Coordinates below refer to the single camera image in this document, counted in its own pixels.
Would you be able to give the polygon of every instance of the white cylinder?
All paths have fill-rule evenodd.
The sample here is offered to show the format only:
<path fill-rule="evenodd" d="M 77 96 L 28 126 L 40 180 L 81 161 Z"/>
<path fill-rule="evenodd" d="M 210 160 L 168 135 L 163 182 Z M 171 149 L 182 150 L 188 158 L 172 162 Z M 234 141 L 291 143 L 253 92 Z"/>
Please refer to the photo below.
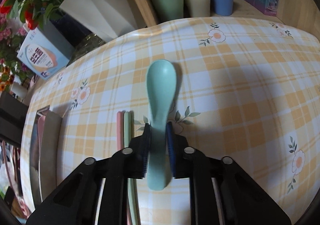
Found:
<path fill-rule="evenodd" d="M 28 90 L 25 87 L 18 84 L 17 82 L 14 82 L 12 84 L 11 91 L 22 99 L 24 99 L 28 93 Z"/>

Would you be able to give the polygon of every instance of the red flower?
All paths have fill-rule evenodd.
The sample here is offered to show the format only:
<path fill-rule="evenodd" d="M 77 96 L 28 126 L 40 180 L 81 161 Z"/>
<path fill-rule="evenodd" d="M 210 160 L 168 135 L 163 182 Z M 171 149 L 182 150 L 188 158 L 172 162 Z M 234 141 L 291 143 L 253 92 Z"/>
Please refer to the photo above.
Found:
<path fill-rule="evenodd" d="M 29 29 L 35 29 L 38 26 L 38 21 L 33 20 L 32 16 L 33 16 L 33 7 L 29 7 L 26 12 L 24 13 L 24 16 L 26 18 L 26 23 L 28 25 Z"/>
<path fill-rule="evenodd" d="M 11 8 L 13 5 L 10 6 L 4 6 L 4 3 L 8 1 L 8 0 L 2 0 L 1 4 L 0 4 L 0 13 L 3 14 L 8 14 L 11 11 Z"/>

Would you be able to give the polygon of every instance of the light blue box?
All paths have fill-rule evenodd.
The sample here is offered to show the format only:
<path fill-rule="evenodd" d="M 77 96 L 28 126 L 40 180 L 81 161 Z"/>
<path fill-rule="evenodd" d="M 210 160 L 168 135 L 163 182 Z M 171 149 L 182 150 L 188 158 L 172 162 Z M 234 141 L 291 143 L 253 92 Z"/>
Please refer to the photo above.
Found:
<path fill-rule="evenodd" d="M 65 67 L 75 48 L 48 22 L 43 29 L 30 30 L 18 52 L 27 67 L 42 79 L 47 80 Z"/>

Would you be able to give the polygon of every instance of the green cup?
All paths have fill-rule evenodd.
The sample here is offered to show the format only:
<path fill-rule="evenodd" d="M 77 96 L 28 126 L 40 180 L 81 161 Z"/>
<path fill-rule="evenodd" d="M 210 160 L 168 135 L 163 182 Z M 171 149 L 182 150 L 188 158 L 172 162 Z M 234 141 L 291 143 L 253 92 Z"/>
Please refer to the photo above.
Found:
<path fill-rule="evenodd" d="M 183 18 L 183 0 L 151 0 L 162 22 Z"/>

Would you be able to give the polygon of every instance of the tablecloth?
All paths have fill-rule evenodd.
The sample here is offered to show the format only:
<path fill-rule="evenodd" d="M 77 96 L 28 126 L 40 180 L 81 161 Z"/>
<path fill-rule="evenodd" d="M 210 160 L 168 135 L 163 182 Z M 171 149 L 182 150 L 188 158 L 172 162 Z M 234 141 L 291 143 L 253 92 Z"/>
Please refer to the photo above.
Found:
<path fill-rule="evenodd" d="M 169 119 L 207 156 L 228 155 L 292 223 L 320 187 L 319 41 L 265 20 L 194 18 L 119 37 L 60 71 L 33 95 L 21 148 L 23 194 L 31 206 L 29 143 L 36 111 L 63 115 L 60 183 L 85 158 L 116 152 L 116 113 L 134 112 L 135 136 L 149 120 L 145 75 L 166 59 L 178 73 Z M 189 224 L 188 180 L 162 191 L 137 181 L 141 224 Z"/>

